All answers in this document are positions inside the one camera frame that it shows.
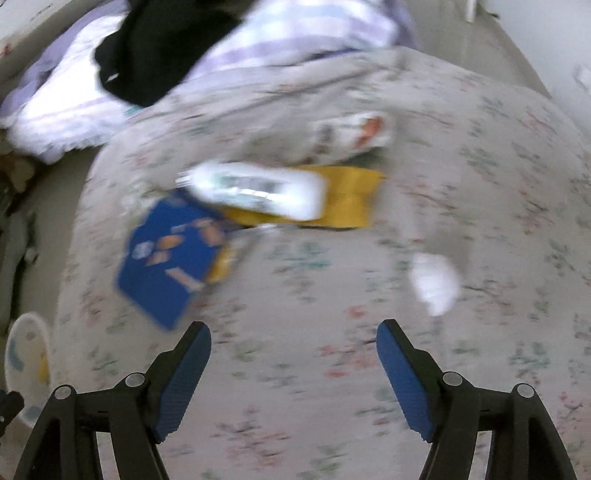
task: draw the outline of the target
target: floor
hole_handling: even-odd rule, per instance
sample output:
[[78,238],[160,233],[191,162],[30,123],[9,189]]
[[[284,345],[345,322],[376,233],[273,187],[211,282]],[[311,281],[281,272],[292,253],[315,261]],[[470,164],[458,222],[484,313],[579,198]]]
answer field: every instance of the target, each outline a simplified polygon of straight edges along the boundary
[[[408,5],[426,53],[547,95],[530,65],[484,12],[469,24],[462,20],[454,0],[408,0]],[[39,257],[22,276],[18,296],[21,313],[33,310],[53,321],[77,200],[95,155],[91,150],[67,154],[39,182],[25,204],[26,210],[36,215]],[[23,435],[21,432],[16,437],[22,441]]]

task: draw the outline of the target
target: blue gripper pad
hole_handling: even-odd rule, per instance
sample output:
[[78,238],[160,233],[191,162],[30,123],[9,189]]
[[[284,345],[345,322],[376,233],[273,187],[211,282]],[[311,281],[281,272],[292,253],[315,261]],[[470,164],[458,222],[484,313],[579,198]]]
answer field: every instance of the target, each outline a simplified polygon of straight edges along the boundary
[[160,394],[158,420],[155,426],[152,427],[158,443],[163,442],[169,433],[178,430],[212,351],[211,333],[209,328],[202,323],[199,325],[192,324],[177,348],[185,347],[182,345],[184,340],[191,340],[187,338],[187,335],[191,333],[191,329],[196,329],[197,334],[180,359],[176,370],[170,377],[170,381]]
[[[419,432],[423,440],[431,442],[436,425],[431,419],[429,395],[415,373],[407,353],[404,352],[387,322],[388,320],[380,324],[376,336],[379,359],[394,389],[394,394],[406,417],[408,426],[411,430]],[[396,327],[404,337],[402,340],[406,340],[407,345],[415,350],[398,324]]]

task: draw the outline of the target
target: bottle label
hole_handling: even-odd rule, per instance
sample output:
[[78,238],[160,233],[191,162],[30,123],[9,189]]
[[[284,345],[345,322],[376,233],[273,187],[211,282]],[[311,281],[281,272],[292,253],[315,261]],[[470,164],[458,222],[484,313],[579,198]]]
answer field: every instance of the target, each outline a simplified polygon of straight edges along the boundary
[[245,210],[278,215],[277,200],[283,182],[264,177],[220,174],[214,178],[216,202]]

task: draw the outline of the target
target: bed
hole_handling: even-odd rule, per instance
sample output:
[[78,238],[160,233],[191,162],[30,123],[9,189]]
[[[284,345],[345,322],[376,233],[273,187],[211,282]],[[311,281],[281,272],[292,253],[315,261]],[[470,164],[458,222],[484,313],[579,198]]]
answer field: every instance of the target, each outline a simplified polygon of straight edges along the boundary
[[[217,290],[163,332],[115,277],[129,182],[179,171],[285,116],[379,109],[397,119],[370,229],[261,236]],[[192,320],[209,364],[160,446],[175,480],[418,478],[428,445],[406,426],[375,330],[396,318],[415,346],[479,387],[533,385],[579,478],[591,475],[591,145],[552,103],[407,48],[286,68],[271,80],[165,101],[98,155],[80,199],[53,328],[52,383],[115,385],[171,349]],[[462,297],[431,318],[407,280],[436,248]],[[472,478],[483,478],[479,436]],[[105,479],[116,478],[108,438]]]

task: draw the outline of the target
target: metal screw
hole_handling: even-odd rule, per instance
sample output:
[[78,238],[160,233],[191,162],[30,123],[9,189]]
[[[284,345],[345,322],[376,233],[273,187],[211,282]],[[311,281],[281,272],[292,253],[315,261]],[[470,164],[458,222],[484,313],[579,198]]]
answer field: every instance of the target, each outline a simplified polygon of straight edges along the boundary
[[462,384],[464,379],[460,374],[455,372],[446,372],[443,374],[443,381],[450,387],[457,387]]
[[72,389],[66,385],[63,385],[56,390],[54,395],[58,400],[64,400],[64,399],[68,398],[71,393],[72,393]]
[[144,380],[145,378],[142,374],[131,374],[125,379],[125,385],[132,388],[139,387],[144,383]]
[[524,398],[531,398],[534,396],[535,390],[534,387],[528,385],[527,383],[522,383],[517,387],[517,393]]

